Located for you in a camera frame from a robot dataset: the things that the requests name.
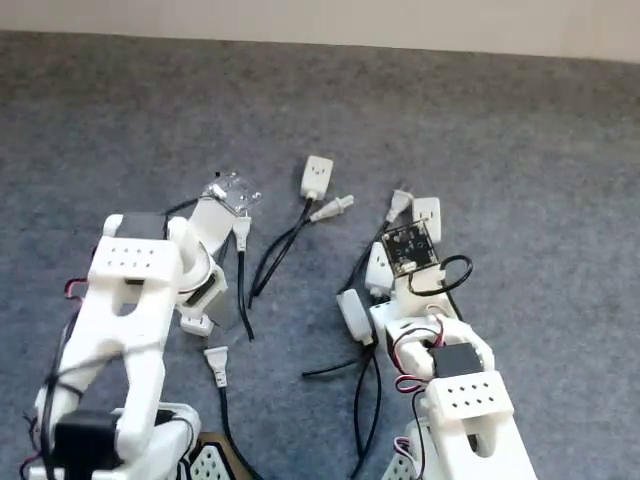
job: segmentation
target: wire bundle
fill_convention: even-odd
[[[284,260],[284,257],[289,252],[289,249],[293,245],[293,242],[295,242],[296,237],[300,234],[300,232],[306,225],[309,225],[311,223],[311,220],[309,219],[309,211],[311,210],[312,205],[313,205],[313,200],[307,199],[307,201],[304,204],[304,208],[302,209],[302,213],[300,214],[300,216],[298,217],[298,220],[296,221],[296,224],[293,227],[291,227],[289,230],[284,232],[282,235],[280,235],[278,238],[276,238],[275,241],[269,246],[269,248],[267,248],[265,253],[262,255],[262,258],[258,263],[258,267],[256,268],[256,273],[253,277],[251,290],[249,292],[249,303],[248,303],[249,308],[251,308],[251,306],[253,305],[253,298],[259,297],[262,291],[264,290],[264,288],[267,286],[267,283],[269,283],[269,280],[275,273],[276,269],[282,263],[282,261]],[[275,260],[273,261],[271,266],[267,269],[266,273],[264,273],[267,262],[269,261],[269,257],[275,252],[276,248],[278,248],[278,246],[283,242],[284,242],[284,245],[276,255]]]

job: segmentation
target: white plastic housing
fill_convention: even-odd
[[[388,296],[393,287],[393,271],[380,242],[374,242],[369,255],[364,285],[374,297]]]
[[[300,195],[314,200],[324,200],[327,188],[329,188],[332,170],[333,160],[314,155],[309,156],[302,175]]]
[[[536,479],[499,372],[437,378],[423,405],[447,478]],[[476,435],[477,452],[468,435]]]
[[[353,288],[346,290],[336,295],[336,300],[353,339],[365,345],[370,344],[373,341],[371,326],[358,292]]]
[[[413,199],[413,221],[424,220],[431,241],[440,243],[442,239],[442,218],[440,217],[440,199],[424,197]]]

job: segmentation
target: plastic part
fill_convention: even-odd
[[[389,296],[393,288],[393,271],[389,265],[387,253],[380,242],[371,246],[364,285],[374,297]]]
[[[353,205],[353,195],[347,195],[342,198],[336,197],[320,210],[314,212],[313,215],[309,217],[309,220],[311,220],[311,222],[319,222],[320,220],[335,217],[336,215],[342,215],[351,205]]]
[[[92,480],[175,478],[178,461],[186,451],[190,452],[196,445],[201,429],[200,417],[198,412],[189,405],[160,403],[157,407],[159,410],[172,411],[174,416],[172,420],[153,427],[151,440],[144,454],[112,471],[98,470],[93,473]],[[114,410],[114,413],[122,413],[122,411],[119,408]],[[56,468],[55,475],[56,480],[65,478],[61,468]],[[32,467],[29,471],[30,480],[46,480],[46,478],[44,467]]]
[[[353,339],[356,342],[362,342],[364,345],[372,343],[371,325],[358,292],[353,288],[345,290],[336,295],[336,300]]]
[[[440,199],[424,197],[413,199],[413,221],[423,220],[429,230],[431,241],[436,244],[442,240],[442,218],[440,217]]]
[[[440,265],[434,265],[419,272],[414,273],[412,285],[417,291],[435,290],[440,288],[441,281],[445,278],[445,271],[440,270]],[[395,281],[396,300],[400,311],[405,316],[421,315],[427,305],[432,303],[448,304],[449,300],[445,293],[434,295],[433,297],[420,297],[409,291],[409,277],[399,277]]]
[[[180,318],[180,328],[198,337],[208,337],[213,330],[213,322],[206,314],[202,314],[200,318],[182,315]]]
[[[239,252],[247,251],[247,237],[251,230],[251,217],[244,216],[236,218],[233,222],[233,234],[236,237],[236,249]]]
[[[409,192],[405,192],[403,190],[394,190],[393,196],[391,197],[391,206],[389,207],[389,211],[387,212],[387,216],[385,219],[389,223],[393,223],[398,218],[402,212],[404,212],[411,202],[413,201],[413,195]]]
[[[189,217],[189,225],[204,244],[207,252],[213,255],[231,233],[236,216],[217,199],[202,197]]]
[[[218,388],[227,386],[227,352],[228,347],[208,348],[204,351],[209,367],[216,378]]]
[[[304,167],[300,195],[313,200],[324,200],[332,170],[333,160],[310,155]]]
[[[437,378],[422,406],[447,478],[536,479],[499,372]]]
[[[231,480],[234,478],[229,474],[218,448],[211,444],[202,447],[189,469],[193,480]]]

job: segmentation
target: white power plug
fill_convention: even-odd
[[[356,342],[362,342],[363,345],[372,343],[371,324],[358,292],[353,288],[345,290],[340,295],[336,295],[336,300],[353,339]]]
[[[424,220],[431,241],[436,244],[442,239],[442,219],[440,217],[440,199],[425,197],[413,199],[413,221]]]
[[[208,315],[203,314],[200,318],[187,317],[180,318],[180,328],[185,332],[199,337],[208,337],[213,330],[213,322]]]
[[[393,288],[393,271],[380,242],[374,242],[371,246],[364,286],[374,297],[388,296]]]
[[[304,167],[300,195],[312,200],[324,200],[332,170],[333,160],[310,155]]]

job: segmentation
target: white connector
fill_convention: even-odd
[[[236,237],[236,248],[239,252],[247,251],[247,237],[251,230],[251,217],[238,217],[233,222],[233,234]]]
[[[364,277],[364,286],[374,297],[389,296],[393,288],[393,271],[389,265],[387,252],[380,242],[371,245],[367,273]]]
[[[345,290],[336,295],[336,300],[353,339],[363,345],[371,344],[373,332],[358,292],[353,288]]]
[[[211,330],[213,330],[213,322],[206,314],[202,314],[200,318],[182,315],[182,318],[180,318],[180,328],[191,335],[208,337],[211,334]]]
[[[313,215],[309,217],[309,220],[315,223],[320,220],[342,215],[351,205],[353,205],[353,195],[347,195],[342,198],[336,197],[334,200],[324,205],[320,210],[314,212]]]
[[[425,197],[413,199],[413,221],[423,220],[427,225],[431,241],[440,243],[442,239],[442,219],[440,217],[440,199]]]
[[[204,351],[204,356],[213,375],[216,378],[218,388],[227,386],[227,351],[228,347],[208,348]]]
[[[395,222],[398,215],[404,212],[411,202],[413,201],[413,195],[409,192],[404,192],[402,190],[394,190],[393,197],[391,197],[391,207],[389,207],[389,211],[387,212],[387,216],[385,219],[389,223]]]
[[[310,155],[304,167],[300,195],[312,200],[323,200],[329,188],[333,160]]]

